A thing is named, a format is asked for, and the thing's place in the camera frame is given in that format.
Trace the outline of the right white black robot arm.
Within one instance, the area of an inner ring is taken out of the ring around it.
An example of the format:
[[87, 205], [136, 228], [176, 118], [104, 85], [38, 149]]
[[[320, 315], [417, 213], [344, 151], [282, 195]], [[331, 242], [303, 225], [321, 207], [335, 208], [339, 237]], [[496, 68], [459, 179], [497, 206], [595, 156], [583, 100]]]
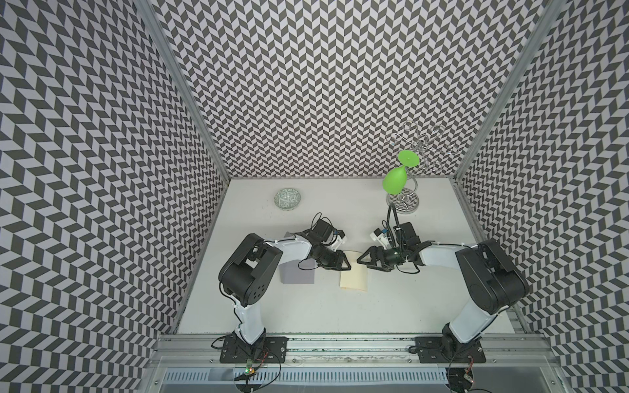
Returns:
[[411, 263], [416, 268], [442, 267], [462, 274], [468, 301], [442, 329], [440, 350], [449, 360], [470, 351], [501, 312], [530, 293], [524, 273], [494, 239], [472, 246], [422, 241], [410, 223], [376, 232], [373, 238], [380, 235], [388, 238], [388, 245], [370, 247], [357, 259], [358, 264], [390, 272]]

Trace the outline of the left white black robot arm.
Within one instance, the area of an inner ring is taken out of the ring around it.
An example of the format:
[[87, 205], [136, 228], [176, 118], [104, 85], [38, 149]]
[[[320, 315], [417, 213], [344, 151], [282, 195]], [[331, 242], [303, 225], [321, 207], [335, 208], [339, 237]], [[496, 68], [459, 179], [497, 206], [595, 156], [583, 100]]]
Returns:
[[234, 336], [255, 349], [266, 330], [257, 303], [280, 265], [313, 260], [316, 268], [348, 271], [351, 264], [339, 247], [347, 240], [341, 229], [318, 219], [309, 229], [277, 240], [248, 234], [219, 272], [219, 293], [234, 303], [238, 326]]

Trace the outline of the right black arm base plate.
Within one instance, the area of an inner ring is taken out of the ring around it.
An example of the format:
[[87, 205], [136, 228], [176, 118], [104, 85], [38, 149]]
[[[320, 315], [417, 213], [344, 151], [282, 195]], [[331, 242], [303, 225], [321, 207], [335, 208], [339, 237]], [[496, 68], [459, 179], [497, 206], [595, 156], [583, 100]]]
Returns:
[[414, 347], [422, 364], [486, 363], [486, 355], [479, 339], [460, 343], [454, 337], [419, 336]]

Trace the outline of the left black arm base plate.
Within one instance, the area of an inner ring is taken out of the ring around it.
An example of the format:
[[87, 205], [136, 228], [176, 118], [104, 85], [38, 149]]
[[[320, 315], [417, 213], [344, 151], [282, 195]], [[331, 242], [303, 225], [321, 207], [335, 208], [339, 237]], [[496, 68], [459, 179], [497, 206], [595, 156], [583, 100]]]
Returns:
[[247, 344], [232, 334], [224, 339], [219, 361], [222, 364], [245, 364], [248, 360], [255, 364], [283, 364], [286, 360], [287, 349], [287, 337], [264, 336], [254, 344]]

